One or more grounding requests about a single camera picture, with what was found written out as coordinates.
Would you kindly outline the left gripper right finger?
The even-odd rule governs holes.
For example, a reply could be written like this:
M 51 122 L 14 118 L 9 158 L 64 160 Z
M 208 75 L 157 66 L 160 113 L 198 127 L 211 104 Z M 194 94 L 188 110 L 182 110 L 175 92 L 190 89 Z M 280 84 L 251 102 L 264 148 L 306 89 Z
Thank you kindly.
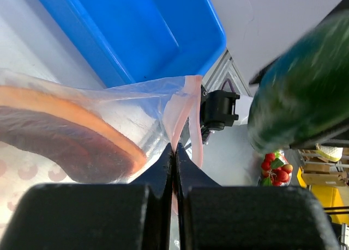
M 181 249 L 339 249 L 328 216 L 298 186 L 220 186 L 179 144 L 174 157 Z

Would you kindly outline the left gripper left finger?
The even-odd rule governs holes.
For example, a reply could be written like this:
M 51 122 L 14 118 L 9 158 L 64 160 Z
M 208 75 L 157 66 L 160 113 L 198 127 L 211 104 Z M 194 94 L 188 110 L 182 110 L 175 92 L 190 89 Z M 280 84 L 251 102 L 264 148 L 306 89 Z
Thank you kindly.
M 1 249 L 168 249 L 173 152 L 129 184 L 39 184 L 20 199 Z

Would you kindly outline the red orange steak slice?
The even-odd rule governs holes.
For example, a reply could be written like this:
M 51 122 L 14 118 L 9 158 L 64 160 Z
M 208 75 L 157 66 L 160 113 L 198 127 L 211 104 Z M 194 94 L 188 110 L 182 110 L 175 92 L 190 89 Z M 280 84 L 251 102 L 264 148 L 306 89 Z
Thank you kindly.
M 130 176 L 147 161 L 142 149 L 98 115 L 26 88 L 1 87 L 1 141 L 53 161 L 81 183 Z

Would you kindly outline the clear pink zip top bag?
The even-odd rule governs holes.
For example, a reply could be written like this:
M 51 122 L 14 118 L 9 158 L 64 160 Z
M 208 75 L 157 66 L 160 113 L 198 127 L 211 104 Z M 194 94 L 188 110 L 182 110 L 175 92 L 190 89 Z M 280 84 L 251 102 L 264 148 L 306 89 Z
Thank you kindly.
M 201 81 L 201 76 L 180 76 L 104 90 L 85 90 L 1 71 L 1 87 L 32 89 L 67 99 L 98 115 L 142 149 L 147 157 L 145 165 L 138 172 L 109 183 L 135 179 L 159 158 L 167 145 L 175 150 L 178 143 L 188 141 L 192 142 L 190 158 L 197 166 L 202 166 Z M 34 185 L 47 182 L 77 181 L 53 161 L 1 141 L 2 230 L 23 194 Z

